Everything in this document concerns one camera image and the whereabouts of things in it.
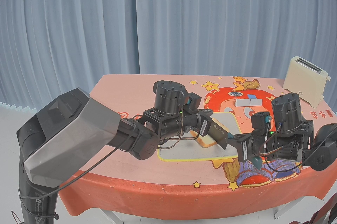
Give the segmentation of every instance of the round logo badge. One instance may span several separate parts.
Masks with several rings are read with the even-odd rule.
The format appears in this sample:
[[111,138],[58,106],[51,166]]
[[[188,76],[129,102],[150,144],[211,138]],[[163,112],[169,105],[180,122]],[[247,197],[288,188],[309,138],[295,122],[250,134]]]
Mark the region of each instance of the round logo badge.
[[229,92],[228,95],[232,95],[234,97],[238,97],[238,96],[241,96],[243,94],[241,92],[238,92],[238,91],[232,91],[232,92]]

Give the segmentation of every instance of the curtain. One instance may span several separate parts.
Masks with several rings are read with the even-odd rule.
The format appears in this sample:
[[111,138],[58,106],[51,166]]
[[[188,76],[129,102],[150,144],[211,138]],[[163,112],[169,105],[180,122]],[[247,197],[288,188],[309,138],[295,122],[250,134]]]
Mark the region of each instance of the curtain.
[[137,30],[141,73],[284,79],[298,55],[337,110],[337,0],[137,0]]
[[136,0],[0,0],[0,101],[39,110],[139,73]]
[[37,110],[108,73],[285,78],[301,56],[331,76],[337,0],[0,0],[0,101]]

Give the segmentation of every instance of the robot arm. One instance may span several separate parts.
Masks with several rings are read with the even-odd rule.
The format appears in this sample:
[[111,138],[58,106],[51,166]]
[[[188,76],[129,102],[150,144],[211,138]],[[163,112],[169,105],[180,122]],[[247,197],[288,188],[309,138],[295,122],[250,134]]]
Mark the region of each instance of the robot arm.
[[260,168],[262,158],[282,159],[321,171],[335,161],[337,124],[322,126],[314,138],[313,121],[302,117],[298,94],[281,95],[272,101],[272,106],[276,132],[269,131],[269,112],[258,112],[251,117],[254,128],[251,133],[228,136],[227,142],[238,150],[240,162],[250,160]]
[[57,97],[17,131],[19,196],[25,224],[52,224],[58,219],[59,186],[105,145],[143,160],[165,148],[168,140],[196,139],[183,137],[195,130],[198,136],[211,135],[226,148],[223,133],[227,132],[219,133],[210,117],[212,110],[198,109],[200,96],[172,81],[154,83],[153,91],[154,107],[135,120],[121,118],[77,88]]

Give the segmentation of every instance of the table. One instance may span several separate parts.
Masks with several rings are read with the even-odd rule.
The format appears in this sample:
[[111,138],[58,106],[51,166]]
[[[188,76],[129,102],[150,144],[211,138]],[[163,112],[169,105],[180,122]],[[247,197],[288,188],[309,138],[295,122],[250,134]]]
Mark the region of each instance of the table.
[[[188,92],[202,96],[200,107],[213,109],[212,117],[233,134],[250,132],[250,116],[272,112],[271,101],[288,93],[282,88],[283,80],[271,78],[111,74],[101,78],[90,96],[122,117],[132,117],[153,107],[153,83],[158,80],[182,83]],[[236,98],[248,95],[262,99],[262,106],[235,107]],[[301,110],[307,120],[314,120],[315,133],[322,125],[337,122],[324,101],[316,109],[301,101]],[[60,191],[60,197],[73,216],[98,207],[164,220],[211,219],[265,210],[302,196],[323,199],[337,179],[337,161],[320,172],[300,167],[275,173],[265,163],[261,170],[248,161],[239,163],[234,148],[223,150],[213,142],[209,136],[180,141],[173,149],[158,150],[147,160],[118,150]],[[70,180],[111,149],[105,146]],[[296,165],[279,160],[270,164],[278,169]]]

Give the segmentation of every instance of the slice of bread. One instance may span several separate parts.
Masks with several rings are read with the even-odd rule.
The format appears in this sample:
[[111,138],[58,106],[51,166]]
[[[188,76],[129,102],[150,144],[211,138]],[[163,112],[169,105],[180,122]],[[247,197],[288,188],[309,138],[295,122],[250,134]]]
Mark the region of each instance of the slice of bread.
[[[223,129],[225,129],[225,131],[230,132],[230,131],[228,130],[228,128],[225,127],[223,124],[221,124],[217,119],[213,118],[213,121],[214,121],[215,123],[217,123],[219,126],[221,126]],[[190,134],[191,134],[193,137],[196,137],[196,136],[198,135],[198,133],[196,133],[195,131],[190,131]],[[205,135],[205,136],[199,135],[199,137],[197,138],[196,141],[197,141],[202,147],[204,147],[204,148],[208,148],[208,147],[213,146],[213,145],[216,144],[216,141],[214,141],[214,140],[212,139],[212,137],[209,136],[208,134]]]

